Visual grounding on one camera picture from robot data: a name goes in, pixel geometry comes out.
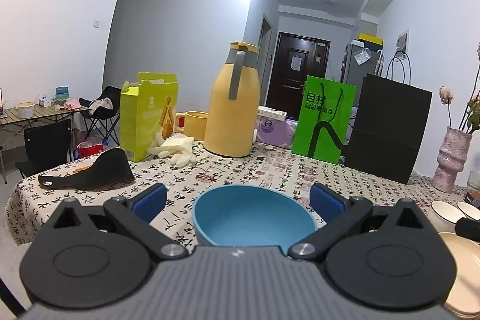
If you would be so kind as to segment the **white bowl black rim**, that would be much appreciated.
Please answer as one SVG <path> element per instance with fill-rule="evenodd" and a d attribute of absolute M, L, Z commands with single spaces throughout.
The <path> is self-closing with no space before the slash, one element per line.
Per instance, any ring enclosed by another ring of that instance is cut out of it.
<path fill-rule="evenodd" d="M 468 218 L 480 221 L 480 210 L 467 202 L 457 202 L 457 208 Z"/>

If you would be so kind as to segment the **cream round plate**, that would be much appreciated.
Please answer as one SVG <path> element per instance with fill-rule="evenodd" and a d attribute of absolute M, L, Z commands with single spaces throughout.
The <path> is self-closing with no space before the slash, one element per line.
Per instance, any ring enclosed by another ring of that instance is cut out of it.
<path fill-rule="evenodd" d="M 445 307 L 460 319 L 479 319 L 479 244 L 451 232 L 439 235 L 456 262 L 456 280 Z"/>

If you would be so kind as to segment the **blue bowl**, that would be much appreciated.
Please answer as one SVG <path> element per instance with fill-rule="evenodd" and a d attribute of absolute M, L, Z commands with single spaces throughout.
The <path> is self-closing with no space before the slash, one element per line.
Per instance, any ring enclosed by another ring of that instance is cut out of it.
<path fill-rule="evenodd" d="M 197 197 L 192 208 L 201 245 L 289 247 L 317 230 L 307 209 L 289 196 L 251 185 L 225 185 Z"/>

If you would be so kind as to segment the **clear drinking glass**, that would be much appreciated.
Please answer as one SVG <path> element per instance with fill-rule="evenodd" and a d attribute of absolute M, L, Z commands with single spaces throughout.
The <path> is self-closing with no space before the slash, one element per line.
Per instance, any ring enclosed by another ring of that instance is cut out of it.
<path fill-rule="evenodd" d="M 480 205 L 480 173 L 470 171 L 465 189 L 465 201 L 479 208 Z"/>

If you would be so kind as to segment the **pink ceramic vase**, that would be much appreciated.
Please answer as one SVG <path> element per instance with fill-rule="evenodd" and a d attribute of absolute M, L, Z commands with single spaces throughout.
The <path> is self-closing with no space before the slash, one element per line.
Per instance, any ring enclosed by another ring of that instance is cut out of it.
<path fill-rule="evenodd" d="M 449 127 L 437 156 L 438 166 L 431 179 L 434 188 L 451 193 L 456 177 L 464 170 L 473 135 Z"/>

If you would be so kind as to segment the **dried pink roses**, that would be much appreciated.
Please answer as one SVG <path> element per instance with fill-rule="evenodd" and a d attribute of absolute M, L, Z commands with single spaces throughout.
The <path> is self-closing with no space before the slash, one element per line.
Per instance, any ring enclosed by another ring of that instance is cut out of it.
<path fill-rule="evenodd" d="M 474 72 L 473 84 L 470 89 L 469 95 L 461 101 L 463 110 L 461 112 L 460 121 L 457 124 L 456 129 L 472 135 L 479 130 L 479 45 L 476 48 L 477 65 Z M 443 106 L 447 108 L 448 113 L 448 127 L 454 128 L 454 122 L 452 121 L 452 109 L 451 105 L 454 102 L 454 94 L 450 88 L 441 86 L 439 88 L 439 100 Z"/>

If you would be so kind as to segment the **black paper bag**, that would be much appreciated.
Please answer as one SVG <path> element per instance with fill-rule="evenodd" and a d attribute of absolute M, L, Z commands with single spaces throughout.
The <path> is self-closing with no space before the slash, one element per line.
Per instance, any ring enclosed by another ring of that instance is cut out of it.
<path fill-rule="evenodd" d="M 394 80 L 394 62 L 409 59 L 398 50 L 385 77 L 364 73 L 344 81 L 356 87 L 355 121 L 345 166 L 405 184 L 413 173 L 429 116 L 432 93 Z"/>

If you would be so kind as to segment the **black folding chair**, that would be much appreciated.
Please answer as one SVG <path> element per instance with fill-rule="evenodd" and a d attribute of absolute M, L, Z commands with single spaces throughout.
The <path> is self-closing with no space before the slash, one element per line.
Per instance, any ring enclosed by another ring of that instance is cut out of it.
<path fill-rule="evenodd" d="M 93 130 L 96 130 L 103 138 L 103 142 L 107 143 L 112 139 L 117 145 L 120 144 L 116 132 L 116 126 L 120 120 L 120 93 L 120 88 L 107 86 L 96 100 L 79 99 L 81 106 L 89 108 L 88 111 L 80 113 L 86 126 L 84 140 L 87 140 Z"/>

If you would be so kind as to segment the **white rubber gloves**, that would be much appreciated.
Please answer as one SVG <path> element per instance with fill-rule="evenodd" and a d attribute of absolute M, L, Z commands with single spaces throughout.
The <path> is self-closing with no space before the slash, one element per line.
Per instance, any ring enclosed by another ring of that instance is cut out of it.
<path fill-rule="evenodd" d="M 158 158 L 169 157 L 170 164 L 178 168 L 196 162 L 193 137 L 174 133 L 171 137 L 164 139 L 160 132 L 157 132 L 154 137 L 151 146 L 146 149 L 148 154 Z"/>

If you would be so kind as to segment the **green paper bag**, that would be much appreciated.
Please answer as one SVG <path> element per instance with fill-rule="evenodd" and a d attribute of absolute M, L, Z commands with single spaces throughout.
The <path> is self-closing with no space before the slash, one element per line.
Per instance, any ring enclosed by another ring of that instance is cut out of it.
<path fill-rule="evenodd" d="M 291 152 L 337 164 L 355 95 L 354 85 L 308 76 Z"/>

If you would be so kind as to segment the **calligraphy print tablecloth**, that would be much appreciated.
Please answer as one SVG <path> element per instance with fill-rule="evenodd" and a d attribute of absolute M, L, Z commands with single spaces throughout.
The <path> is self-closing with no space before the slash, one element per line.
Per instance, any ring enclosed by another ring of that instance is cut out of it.
<path fill-rule="evenodd" d="M 227 184 L 247 184 L 269 188 L 309 205 L 309 190 L 315 183 L 325 184 L 345 196 L 364 196 L 375 205 L 394 205 L 398 199 L 413 199 L 424 212 L 432 201 L 451 205 L 463 200 L 465 189 L 456 186 L 443 193 L 428 177 L 412 175 L 407 184 L 292 154 L 288 149 L 256 143 L 245 158 L 227 158 L 208 153 L 199 142 L 193 146 L 195 161 L 178 168 L 169 159 L 148 158 L 132 163 L 134 182 L 107 186 L 100 190 L 51 190 L 41 188 L 37 176 L 15 186 L 5 207 L 6 227 L 16 244 L 32 241 L 41 226 L 65 198 L 74 197 L 82 205 L 100 205 L 113 196 L 130 198 L 151 185 L 162 183 L 168 189 L 165 209 L 152 222 L 188 249 L 196 244 L 191 210 L 204 191 Z"/>

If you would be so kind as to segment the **folding side table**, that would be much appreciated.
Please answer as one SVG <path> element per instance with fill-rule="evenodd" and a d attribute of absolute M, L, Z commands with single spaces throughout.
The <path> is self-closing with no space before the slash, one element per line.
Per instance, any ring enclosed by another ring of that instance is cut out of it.
<path fill-rule="evenodd" d="M 1 178 L 4 184 L 8 184 L 7 171 L 3 159 L 3 150 L 7 145 L 11 143 L 16 137 L 24 135 L 24 130 L 32 127 L 34 124 L 49 124 L 56 123 L 66 118 L 73 119 L 73 115 L 76 113 L 84 113 L 89 110 L 88 107 L 80 107 L 76 110 L 67 110 L 59 107 L 58 110 L 55 107 L 43 107 L 38 104 L 30 105 L 25 108 L 26 114 L 24 115 L 19 106 L 4 109 L 1 114 L 1 133 L 8 132 L 10 136 L 1 143 Z"/>

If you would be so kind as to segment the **yellow-green cereal box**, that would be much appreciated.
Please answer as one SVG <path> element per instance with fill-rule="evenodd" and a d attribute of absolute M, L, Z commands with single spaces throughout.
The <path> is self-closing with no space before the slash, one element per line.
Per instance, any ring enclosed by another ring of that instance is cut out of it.
<path fill-rule="evenodd" d="M 140 162 L 157 145 L 156 135 L 173 134 L 178 82 L 174 74 L 140 72 L 124 82 L 120 93 L 120 148 Z"/>

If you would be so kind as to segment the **purple tissue pack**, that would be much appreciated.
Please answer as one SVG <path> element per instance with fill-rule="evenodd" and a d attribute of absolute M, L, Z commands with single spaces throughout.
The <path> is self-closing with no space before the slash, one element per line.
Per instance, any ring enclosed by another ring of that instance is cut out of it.
<path fill-rule="evenodd" d="M 283 149 L 291 149 L 298 122 L 292 118 L 280 121 L 258 116 L 256 119 L 256 141 Z"/>

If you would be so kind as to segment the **yellow mug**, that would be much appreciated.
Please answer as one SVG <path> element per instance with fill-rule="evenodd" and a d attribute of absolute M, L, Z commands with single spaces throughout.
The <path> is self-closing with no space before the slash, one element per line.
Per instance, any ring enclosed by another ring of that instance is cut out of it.
<path fill-rule="evenodd" d="M 175 132 L 187 137 L 193 137 L 197 141 L 203 141 L 205 137 L 208 113 L 202 111 L 186 111 L 175 114 Z"/>

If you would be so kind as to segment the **white flat box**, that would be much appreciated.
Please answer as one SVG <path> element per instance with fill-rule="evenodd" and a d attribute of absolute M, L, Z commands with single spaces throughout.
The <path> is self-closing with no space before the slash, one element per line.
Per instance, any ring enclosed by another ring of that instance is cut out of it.
<path fill-rule="evenodd" d="M 277 121 L 285 121 L 287 118 L 287 112 L 281 110 L 275 110 L 266 106 L 258 106 L 257 115 L 264 118 L 270 118 Z"/>

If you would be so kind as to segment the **yellow thermos jug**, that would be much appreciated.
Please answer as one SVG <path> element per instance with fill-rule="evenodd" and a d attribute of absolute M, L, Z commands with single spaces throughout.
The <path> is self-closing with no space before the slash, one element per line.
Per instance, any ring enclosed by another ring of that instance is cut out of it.
<path fill-rule="evenodd" d="M 222 157 L 247 157 L 260 103 L 259 48 L 235 41 L 229 50 L 212 87 L 203 146 Z"/>

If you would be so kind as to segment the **grey refrigerator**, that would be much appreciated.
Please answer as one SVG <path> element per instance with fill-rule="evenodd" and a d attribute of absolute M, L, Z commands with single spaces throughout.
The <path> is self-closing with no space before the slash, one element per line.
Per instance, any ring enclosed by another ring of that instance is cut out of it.
<path fill-rule="evenodd" d="M 376 73 L 383 47 L 369 40 L 352 40 L 346 45 L 341 66 L 340 82 L 355 86 L 353 106 L 357 107 L 364 78 Z"/>

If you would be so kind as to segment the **dark entrance door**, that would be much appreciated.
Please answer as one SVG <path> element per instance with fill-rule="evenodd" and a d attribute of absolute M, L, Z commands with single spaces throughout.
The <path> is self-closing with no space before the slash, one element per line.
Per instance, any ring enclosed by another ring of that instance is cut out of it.
<path fill-rule="evenodd" d="M 266 106 L 297 119 L 308 76 L 324 78 L 330 42 L 280 32 L 272 64 Z"/>

